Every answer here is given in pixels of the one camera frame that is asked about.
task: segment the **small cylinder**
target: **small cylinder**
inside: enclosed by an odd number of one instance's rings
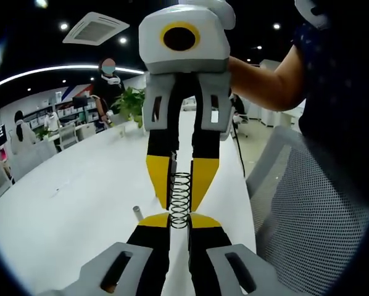
[[[141,222],[141,220],[143,220],[141,209],[136,205],[135,207],[133,207],[133,211],[138,222]]]

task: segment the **woman with dark hair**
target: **woman with dark hair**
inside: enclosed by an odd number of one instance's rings
[[[125,88],[121,79],[114,73],[115,62],[112,59],[104,59],[99,63],[98,76],[94,80],[91,94],[96,100],[96,106],[100,119],[108,123],[108,115],[112,104],[117,100]]]
[[[11,146],[13,154],[19,154],[28,150],[37,142],[35,133],[30,126],[23,121],[23,112],[17,111],[14,115],[16,132],[12,135]]]

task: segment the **potted plant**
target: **potted plant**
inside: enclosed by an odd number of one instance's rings
[[[121,114],[127,120],[134,120],[138,123],[138,128],[143,126],[142,122],[142,106],[145,101],[145,90],[127,88],[117,101],[114,102],[112,108]]]
[[[49,135],[49,131],[42,126],[40,128],[35,129],[35,134],[40,141],[43,141],[43,138]]]

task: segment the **office desk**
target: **office desk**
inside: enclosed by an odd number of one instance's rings
[[[304,113],[304,108],[302,107],[296,107],[292,110],[280,112],[279,122],[276,124],[284,126],[286,128],[291,128],[291,122],[293,118],[299,119],[302,114]]]
[[[178,172],[190,171],[194,112],[180,116]],[[55,155],[0,198],[0,249],[32,292],[62,289],[115,242],[126,242],[144,216],[164,212],[146,168],[148,138],[134,123],[111,128]],[[255,252],[254,225],[234,142],[221,142],[220,168],[198,213],[221,222],[233,244]],[[194,295],[187,231],[172,229],[163,295]]]
[[[87,126],[87,125],[89,125],[89,124],[90,124],[90,123],[87,123],[87,124],[85,124],[85,125],[78,125],[78,126],[76,126],[76,127],[75,127],[75,131],[78,131],[78,130],[80,130],[81,128],[83,128],[83,127],[85,127],[85,126]],[[52,141],[58,140],[59,138],[60,138],[60,135],[57,133],[57,134],[55,134],[55,135],[53,135],[53,136],[49,137],[48,141],[49,141],[49,142],[52,142]]]

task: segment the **person's hand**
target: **person's hand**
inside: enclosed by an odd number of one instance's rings
[[[103,116],[101,116],[101,119],[102,119],[102,121],[103,121],[103,122],[105,122],[105,123],[109,123],[109,121],[108,121],[108,116],[103,115]]]

